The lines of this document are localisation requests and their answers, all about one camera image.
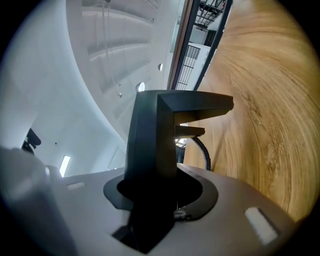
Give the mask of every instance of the white ceiling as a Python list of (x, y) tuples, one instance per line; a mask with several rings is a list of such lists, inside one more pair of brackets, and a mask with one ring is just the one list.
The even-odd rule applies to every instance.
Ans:
[(97, 106), (126, 142), (136, 85), (162, 89), (168, 79), (158, 65), (170, 51), (180, 0), (83, 0), (82, 6), (72, 1), (66, 14), (79, 71)]
[[(32, 128), (41, 140), (34, 153), (44, 164), (59, 168), (65, 155), (71, 157), (66, 176), (105, 171), (111, 161), (123, 167), (124, 154), (113, 156), (126, 146), (92, 97), (91, 72), (80, 73), (67, 26), (69, 3), (79, 1), (43, 1), (16, 33), (0, 70), (0, 146), (21, 148)], [(81, 5), (79, 14), (82, 19)]]

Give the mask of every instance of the round light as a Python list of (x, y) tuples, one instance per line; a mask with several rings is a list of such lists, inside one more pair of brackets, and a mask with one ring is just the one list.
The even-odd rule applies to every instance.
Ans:
[(137, 92), (143, 92), (145, 90), (145, 83), (144, 82), (138, 83), (135, 89)]
[(162, 68), (164, 67), (164, 65), (161, 63), (158, 65), (158, 70), (162, 71)]

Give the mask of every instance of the black cable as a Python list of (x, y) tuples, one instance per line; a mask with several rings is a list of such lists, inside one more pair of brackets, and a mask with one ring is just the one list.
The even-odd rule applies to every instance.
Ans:
[(203, 153), (204, 161), (205, 161), (205, 169), (207, 171), (211, 171), (211, 159), (206, 146), (202, 143), (202, 141), (198, 137), (191, 138), (195, 144), (200, 148)]

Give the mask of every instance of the wooden table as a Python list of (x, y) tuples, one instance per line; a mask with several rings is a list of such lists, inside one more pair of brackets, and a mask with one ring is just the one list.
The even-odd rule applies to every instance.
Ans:
[[(234, 97), (228, 114), (189, 124), (206, 130), (211, 170), (306, 216), (320, 191), (320, 65), (296, 21), (278, 2), (235, 0), (198, 90)], [(205, 166), (190, 139), (184, 163)]]

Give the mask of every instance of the recessed light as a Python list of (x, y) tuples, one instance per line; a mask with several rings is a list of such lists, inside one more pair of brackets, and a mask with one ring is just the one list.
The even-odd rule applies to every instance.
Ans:
[(158, 70), (162, 71), (162, 68), (163, 68), (163, 67), (164, 67), (163, 63), (160, 63), (160, 64), (158, 65)]
[(137, 92), (143, 92), (145, 90), (145, 83), (144, 82), (140, 82), (135, 86), (135, 90)]
[(70, 156), (65, 155), (59, 170), (62, 177), (65, 176), (65, 172), (66, 172), (69, 160), (70, 160)]

